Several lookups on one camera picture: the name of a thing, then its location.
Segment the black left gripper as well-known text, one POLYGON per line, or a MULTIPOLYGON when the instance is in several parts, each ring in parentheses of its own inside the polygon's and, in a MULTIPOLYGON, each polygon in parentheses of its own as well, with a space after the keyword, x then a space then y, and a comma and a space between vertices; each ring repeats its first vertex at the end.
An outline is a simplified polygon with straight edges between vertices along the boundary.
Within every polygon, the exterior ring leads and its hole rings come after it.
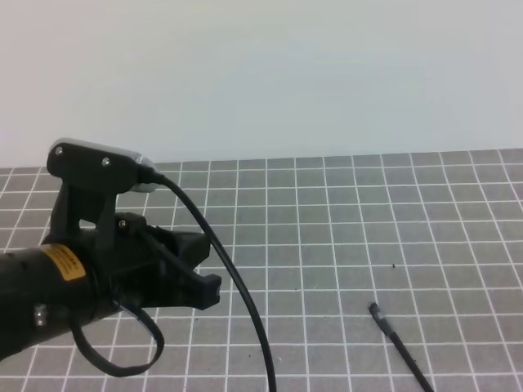
POLYGON ((220 301, 221 277, 195 271, 210 255, 205 234, 161 229, 133 212, 116 213, 116 221, 116 250, 103 263, 88 247, 96 226, 81 228, 86 236, 81 260, 91 280, 94 319, 113 315, 121 306, 207 309, 220 301))

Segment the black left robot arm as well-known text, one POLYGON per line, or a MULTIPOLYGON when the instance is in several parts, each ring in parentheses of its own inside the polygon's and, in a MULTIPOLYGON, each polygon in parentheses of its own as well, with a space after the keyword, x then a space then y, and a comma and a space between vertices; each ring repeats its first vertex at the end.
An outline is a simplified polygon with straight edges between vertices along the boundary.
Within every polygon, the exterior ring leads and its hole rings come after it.
POLYGON ((1 357, 109 317, 120 310, 150 323, 149 308, 205 310, 220 300, 221 277, 199 275, 204 234, 168 231, 120 213, 114 242, 96 246, 98 229, 1 255, 1 357))

